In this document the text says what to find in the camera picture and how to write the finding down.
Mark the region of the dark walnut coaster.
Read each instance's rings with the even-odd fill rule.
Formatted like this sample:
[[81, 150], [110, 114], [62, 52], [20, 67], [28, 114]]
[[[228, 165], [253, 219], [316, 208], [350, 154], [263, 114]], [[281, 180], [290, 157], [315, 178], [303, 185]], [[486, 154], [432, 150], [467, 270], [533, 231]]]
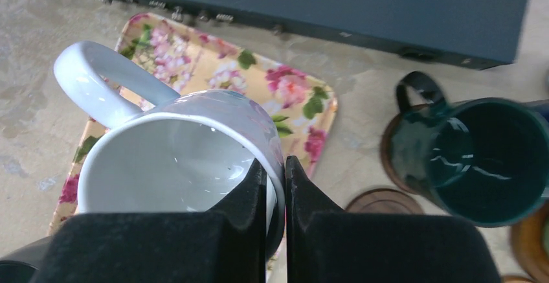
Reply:
[[405, 192], [424, 196], [429, 191], [424, 181], [407, 174], [401, 177], [400, 171], [405, 171], [406, 167], [405, 150], [412, 148], [414, 140], [410, 136], [410, 123], [403, 119], [405, 114], [399, 112], [385, 128], [379, 146], [380, 160], [393, 184]]
[[374, 214], [425, 214], [414, 198], [392, 188], [367, 190], [353, 198], [345, 211]]

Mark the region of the dark green mug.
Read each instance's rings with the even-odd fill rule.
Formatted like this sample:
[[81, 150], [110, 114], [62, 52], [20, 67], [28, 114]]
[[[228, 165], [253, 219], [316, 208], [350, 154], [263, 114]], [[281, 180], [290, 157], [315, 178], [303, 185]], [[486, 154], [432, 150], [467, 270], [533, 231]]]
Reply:
[[413, 192], [479, 227], [511, 225], [548, 200], [548, 121], [504, 98], [450, 104], [427, 74], [395, 89], [388, 161]]
[[33, 282], [44, 256], [50, 246], [51, 236], [27, 244], [4, 257], [1, 257], [1, 282]]

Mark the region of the floral serving tray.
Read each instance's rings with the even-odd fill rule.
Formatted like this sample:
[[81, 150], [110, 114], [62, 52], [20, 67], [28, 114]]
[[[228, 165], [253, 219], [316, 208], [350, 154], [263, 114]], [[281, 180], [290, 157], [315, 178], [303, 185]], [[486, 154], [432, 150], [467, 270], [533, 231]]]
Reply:
[[[217, 36], [154, 14], [137, 14], [124, 27], [116, 49], [180, 95], [202, 90], [237, 92], [263, 107], [273, 119], [284, 159], [299, 158], [307, 175], [314, 173], [337, 111], [333, 89], [298, 69], [286, 66]], [[50, 231], [75, 214], [80, 172], [93, 145], [107, 128], [89, 116]], [[279, 264], [282, 241], [267, 263], [266, 279]]]

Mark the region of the dark walnut coaster middle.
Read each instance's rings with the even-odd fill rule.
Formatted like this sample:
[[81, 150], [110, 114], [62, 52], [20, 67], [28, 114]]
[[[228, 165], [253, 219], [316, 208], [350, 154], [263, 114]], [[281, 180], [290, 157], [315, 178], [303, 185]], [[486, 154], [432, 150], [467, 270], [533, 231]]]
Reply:
[[414, 198], [392, 188], [367, 190], [353, 198], [345, 211], [374, 214], [425, 214]]

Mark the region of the navy blue mug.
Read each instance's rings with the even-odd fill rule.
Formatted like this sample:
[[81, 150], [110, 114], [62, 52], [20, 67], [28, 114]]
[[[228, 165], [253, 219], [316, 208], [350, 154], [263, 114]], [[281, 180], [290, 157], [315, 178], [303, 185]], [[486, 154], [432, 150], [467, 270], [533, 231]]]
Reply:
[[549, 100], [536, 100], [529, 102], [528, 105], [538, 112], [547, 122], [549, 122]]

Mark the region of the glossy brown ringed coaster front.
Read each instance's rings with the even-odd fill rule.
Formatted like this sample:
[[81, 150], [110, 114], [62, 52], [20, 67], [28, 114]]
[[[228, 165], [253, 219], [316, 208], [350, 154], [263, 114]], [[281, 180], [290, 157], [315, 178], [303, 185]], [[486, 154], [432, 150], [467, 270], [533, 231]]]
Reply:
[[535, 283], [532, 279], [519, 275], [504, 275], [502, 283]]

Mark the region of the glossy brown ringed coaster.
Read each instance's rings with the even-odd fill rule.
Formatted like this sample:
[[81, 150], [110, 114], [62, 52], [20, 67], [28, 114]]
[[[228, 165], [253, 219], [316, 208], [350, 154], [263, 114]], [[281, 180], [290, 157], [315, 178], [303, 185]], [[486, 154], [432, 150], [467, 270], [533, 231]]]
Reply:
[[548, 202], [511, 226], [511, 249], [517, 263], [536, 282], [548, 282]]
[[504, 275], [502, 283], [535, 283], [532, 279], [519, 275]]

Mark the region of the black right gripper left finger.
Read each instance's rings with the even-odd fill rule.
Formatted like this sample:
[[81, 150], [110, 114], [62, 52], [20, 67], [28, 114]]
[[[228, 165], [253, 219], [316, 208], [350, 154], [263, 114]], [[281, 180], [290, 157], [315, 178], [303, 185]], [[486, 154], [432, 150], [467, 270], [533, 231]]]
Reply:
[[267, 174], [205, 212], [80, 214], [53, 237], [34, 282], [264, 282]]

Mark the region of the white mug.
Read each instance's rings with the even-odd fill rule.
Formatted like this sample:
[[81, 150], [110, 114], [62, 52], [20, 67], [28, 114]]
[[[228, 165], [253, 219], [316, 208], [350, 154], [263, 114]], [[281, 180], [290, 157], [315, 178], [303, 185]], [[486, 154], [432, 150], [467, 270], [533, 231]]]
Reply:
[[262, 106], [237, 92], [180, 95], [118, 52], [79, 41], [57, 57], [65, 94], [107, 128], [83, 163], [80, 213], [204, 212], [253, 162], [267, 173], [266, 251], [284, 233], [284, 156]]

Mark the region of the dark walnut coaster back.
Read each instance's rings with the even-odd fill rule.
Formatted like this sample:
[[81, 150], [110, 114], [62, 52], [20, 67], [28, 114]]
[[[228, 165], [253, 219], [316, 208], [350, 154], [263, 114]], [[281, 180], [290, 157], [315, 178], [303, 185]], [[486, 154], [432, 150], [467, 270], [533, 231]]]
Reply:
[[410, 136], [410, 123], [403, 119], [405, 114], [399, 112], [385, 128], [379, 146], [380, 160], [393, 184], [405, 192], [424, 196], [429, 191], [424, 181], [407, 174], [401, 177], [400, 171], [405, 171], [406, 167], [405, 150], [412, 148], [414, 140]]

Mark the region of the dark green mug back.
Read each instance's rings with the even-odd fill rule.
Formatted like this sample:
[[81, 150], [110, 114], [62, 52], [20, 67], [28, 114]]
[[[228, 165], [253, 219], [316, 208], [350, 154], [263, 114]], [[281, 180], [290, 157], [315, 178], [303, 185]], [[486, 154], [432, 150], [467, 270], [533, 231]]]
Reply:
[[479, 227], [511, 225], [548, 200], [548, 121], [504, 98], [450, 104], [427, 74], [395, 89], [388, 161], [413, 192]]

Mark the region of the dark grey network switch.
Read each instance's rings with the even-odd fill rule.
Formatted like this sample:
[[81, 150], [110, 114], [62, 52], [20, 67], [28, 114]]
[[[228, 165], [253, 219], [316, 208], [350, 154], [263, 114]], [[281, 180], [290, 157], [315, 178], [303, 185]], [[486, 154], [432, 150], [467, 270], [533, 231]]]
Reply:
[[103, 0], [489, 69], [514, 62], [528, 0]]

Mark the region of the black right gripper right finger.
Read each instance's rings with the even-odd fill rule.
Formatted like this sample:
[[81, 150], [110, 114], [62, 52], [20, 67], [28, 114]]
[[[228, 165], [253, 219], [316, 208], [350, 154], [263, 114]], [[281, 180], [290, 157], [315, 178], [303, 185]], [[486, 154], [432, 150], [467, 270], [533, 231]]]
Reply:
[[481, 233], [461, 218], [346, 212], [286, 159], [289, 282], [500, 282]]

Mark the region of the dark green mug front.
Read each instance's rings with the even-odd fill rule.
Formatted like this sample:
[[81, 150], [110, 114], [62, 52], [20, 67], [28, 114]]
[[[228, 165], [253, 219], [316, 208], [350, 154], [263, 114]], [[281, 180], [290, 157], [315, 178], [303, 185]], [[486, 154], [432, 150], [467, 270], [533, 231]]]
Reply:
[[51, 236], [27, 244], [4, 257], [1, 257], [1, 282], [33, 282], [44, 256], [50, 246]]

